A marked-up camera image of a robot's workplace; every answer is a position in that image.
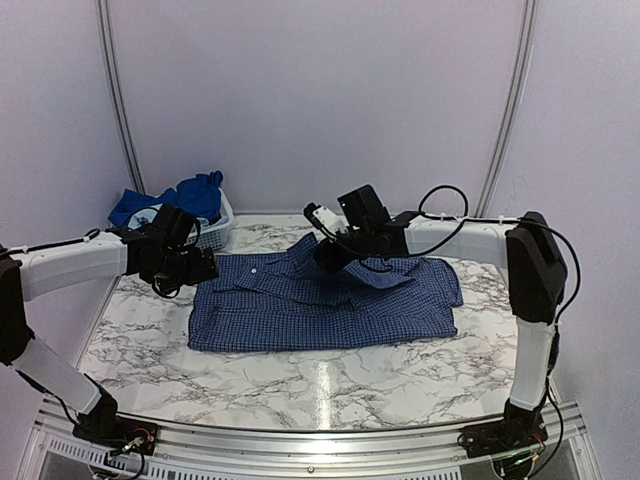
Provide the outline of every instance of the blue clothing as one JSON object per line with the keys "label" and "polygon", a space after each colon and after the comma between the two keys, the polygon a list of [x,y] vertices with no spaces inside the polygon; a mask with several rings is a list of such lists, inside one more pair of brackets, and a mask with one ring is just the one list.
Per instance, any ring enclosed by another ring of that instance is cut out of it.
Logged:
{"label": "blue clothing", "polygon": [[116,227],[122,227],[127,225],[131,216],[140,209],[168,204],[180,207],[196,217],[206,218],[209,224],[213,225],[220,218],[220,183],[222,173],[218,171],[209,175],[200,173],[195,178],[183,180],[175,190],[168,188],[159,197],[127,189],[109,215],[109,221]]}
{"label": "blue clothing", "polygon": [[345,349],[457,333],[451,307],[462,292],[443,260],[392,259],[389,273],[352,262],[328,275],[313,260],[316,246],[309,234],[286,253],[218,256],[220,278],[198,285],[189,347]]}

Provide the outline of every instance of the folded shirt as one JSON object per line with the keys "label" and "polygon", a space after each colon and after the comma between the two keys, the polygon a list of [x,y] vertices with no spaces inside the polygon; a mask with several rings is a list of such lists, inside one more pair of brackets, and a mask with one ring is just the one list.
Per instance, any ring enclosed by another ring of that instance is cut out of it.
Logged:
{"label": "folded shirt", "polygon": [[220,278],[198,286],[189,347],[347,349],[457,333],[452,307],[462,293],[445,261],[391,259],[387,273],[352,262],[329,275],[313,260],[317,245],[309,234],[285,253],[218,256]]}

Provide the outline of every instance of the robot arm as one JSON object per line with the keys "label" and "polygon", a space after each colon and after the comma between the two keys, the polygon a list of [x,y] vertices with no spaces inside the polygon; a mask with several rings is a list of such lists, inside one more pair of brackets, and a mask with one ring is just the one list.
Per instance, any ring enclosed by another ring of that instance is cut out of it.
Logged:
{"label": "robot arm", "polygon": [[80,420],[74,435],[96,442],[123,439],[141,425],[117,417],[111,395],[34,334],[26,322],[24,302],[66,286],[120,275],[139,274],[163,296],[182,285],[214,279],[218,270],[212,250],[187,244],[194,226],[199,227],[194,217],[165,205],[142,231],[119,228],[51,248],[0,250],[0,362],[34,388],[73,407]]}
{"label": "robot arm", "polygon": [[521,219],[483,221],[403,212],[391,218],[369,185],[338,202],[348,224],[326,207],[310,204],[305,209],[306,218],[327,237],[314,257],[329,273],[355,259],[425,253],[508,270],[509,300],[518,326],[515,378],[504,420],[468,427],[464,446],[475,457],[534,444],[536,435],[546,440],[540,411],[557,356],[556,308],[563,299],[567,268],[544,228],[544,217],[529,212]]}

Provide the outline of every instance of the white basket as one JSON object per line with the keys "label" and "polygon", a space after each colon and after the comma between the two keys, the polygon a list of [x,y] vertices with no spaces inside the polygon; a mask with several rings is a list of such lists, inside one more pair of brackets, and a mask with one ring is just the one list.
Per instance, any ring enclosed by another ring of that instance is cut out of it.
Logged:
{"label": "white basket", "polygon": [[[220,189],[220,200],[220,220],[211,227],[203,228],[200,232],[200,240],[198,240],[196,246],[201,249],[212,248],[213,250],[220,250],[227,245],[227,237],[235,217],[233,216],[231,204],[222,189]],[[196,232],[192,233],[189,235],[189,240],[195,239],[196,236]]]}

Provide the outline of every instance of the white wall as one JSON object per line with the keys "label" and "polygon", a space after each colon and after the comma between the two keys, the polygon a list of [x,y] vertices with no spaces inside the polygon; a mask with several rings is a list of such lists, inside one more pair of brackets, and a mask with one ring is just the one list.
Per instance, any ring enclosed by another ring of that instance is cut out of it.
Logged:
{"label": "white wall", "polygon": [[557,380],[607,480],[638,478],[640,5],[542,1],[531,71],[491,213],[542,211],[575,242],[584,290]]}
{"label": "white wall", "polygon": [[[146,185],[159,193],[219,168],[235,208],[253,212],[337,205],[367,182],[396,211],[443,182],[476,200],[523,5],[113,2]],[[443,197],[430,207],[456,205]]]}
{"label": "white wall", "polygon": [[[105,226],[128,186],[93,2],[0,2],[0,242],[37,244]],[[72,360],[109,282],[53,292],[28,322]],[[39,395],[0,367],[0,478],[14,478]]]}

